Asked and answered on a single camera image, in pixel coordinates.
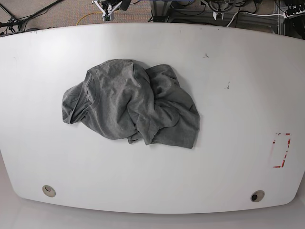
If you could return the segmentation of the aluminium frame stand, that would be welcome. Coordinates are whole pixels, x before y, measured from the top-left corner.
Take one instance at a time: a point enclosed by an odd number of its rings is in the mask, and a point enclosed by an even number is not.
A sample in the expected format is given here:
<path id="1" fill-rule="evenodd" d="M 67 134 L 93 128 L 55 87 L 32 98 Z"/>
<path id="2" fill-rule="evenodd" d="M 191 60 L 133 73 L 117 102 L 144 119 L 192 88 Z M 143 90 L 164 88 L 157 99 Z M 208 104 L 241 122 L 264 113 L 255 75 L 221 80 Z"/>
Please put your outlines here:
<path id="1" fill-rule="evenodd" d="M 199 9 L 189 9 L 193 3 L 199 3 Z M 156 0 L 150 2 L 153 22 L 191 23 L 219 25 L 257 24 L 272 26 L 281 23 L 284 14 L 276 11 L 272 14 L 258 14 L 257 0 Z M 214 20 L 213 12 L 224 13 L 224 19 Z"/>

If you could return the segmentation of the grey T-shirt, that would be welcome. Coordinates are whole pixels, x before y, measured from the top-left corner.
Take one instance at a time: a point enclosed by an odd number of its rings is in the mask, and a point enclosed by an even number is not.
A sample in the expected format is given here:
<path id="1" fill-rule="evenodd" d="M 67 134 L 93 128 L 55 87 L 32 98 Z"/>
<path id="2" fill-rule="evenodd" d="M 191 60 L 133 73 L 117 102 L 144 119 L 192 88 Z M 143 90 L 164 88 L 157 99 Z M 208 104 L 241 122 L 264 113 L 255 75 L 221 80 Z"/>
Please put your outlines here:
<path id="1" fill-rule="evenodd" d="M 82 122 L 111 140 L 188 149 L 200 128 L 195 103 L 171 66 L 145 69 L 127 59 L 90 68 L 81 83 L 64 93 L 62 119 L 66 124 Z"/>

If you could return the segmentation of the white power strip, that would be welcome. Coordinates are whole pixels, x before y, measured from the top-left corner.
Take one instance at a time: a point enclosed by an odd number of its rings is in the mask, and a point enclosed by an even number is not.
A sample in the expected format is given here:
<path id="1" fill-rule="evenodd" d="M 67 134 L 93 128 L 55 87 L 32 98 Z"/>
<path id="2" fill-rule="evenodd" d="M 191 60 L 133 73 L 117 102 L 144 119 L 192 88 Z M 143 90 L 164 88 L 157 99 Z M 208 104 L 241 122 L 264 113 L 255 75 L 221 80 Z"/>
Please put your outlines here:
<path id="1" fill-rule="evenodd" d="M 284 13 L 284 18 L 294 18 L 298 16 L 302 16 L 305 14 L 305 9 L 304 8 L 290 8 L 287 9 L 286 12 Z"/>

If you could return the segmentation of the red tape rectangle marking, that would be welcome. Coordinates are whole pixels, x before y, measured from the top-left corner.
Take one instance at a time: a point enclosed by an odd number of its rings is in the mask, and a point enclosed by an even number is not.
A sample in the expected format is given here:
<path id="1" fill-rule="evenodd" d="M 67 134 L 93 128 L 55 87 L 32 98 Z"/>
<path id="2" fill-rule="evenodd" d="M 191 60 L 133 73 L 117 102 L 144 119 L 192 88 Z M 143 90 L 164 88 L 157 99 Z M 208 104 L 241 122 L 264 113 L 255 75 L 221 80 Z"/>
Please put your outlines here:
<path id="1" fill-rule="evenodd" d="M 283 168 L 291 142 L 290 133 L 276 133 L 271 150 L 270 163 L 272 168 Z"/>

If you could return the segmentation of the black tripod stand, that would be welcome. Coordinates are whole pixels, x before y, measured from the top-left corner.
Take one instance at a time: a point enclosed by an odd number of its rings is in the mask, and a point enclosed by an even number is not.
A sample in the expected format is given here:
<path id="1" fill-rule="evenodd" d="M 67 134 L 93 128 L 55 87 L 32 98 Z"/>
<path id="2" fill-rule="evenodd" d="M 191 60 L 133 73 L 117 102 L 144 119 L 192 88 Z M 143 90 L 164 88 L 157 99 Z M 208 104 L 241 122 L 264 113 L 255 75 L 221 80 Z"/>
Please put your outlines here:
<path id="1" fill-rule="evenodd" d="M 10 12 L 3 4 L 0 4 L 0 9 L 3 10 L 10 17 L 8 22 L 0 23 L 0 28 L 1 29 L 5 28 L 4 31 L 0 32 L 0 36 L 13 35 L 13 34 L 25 32 L 28 22 L 30 22 L 31 20 L 33 20 L 39 16 L 44 15 L 52 7 L 54 7 L 55 5 L 57 5 L 61 2 L 63 2 L 63 0 L 56 0 L 31 15 L 19 17 L 19 18 L 16 17 L 12 12 Z"/>

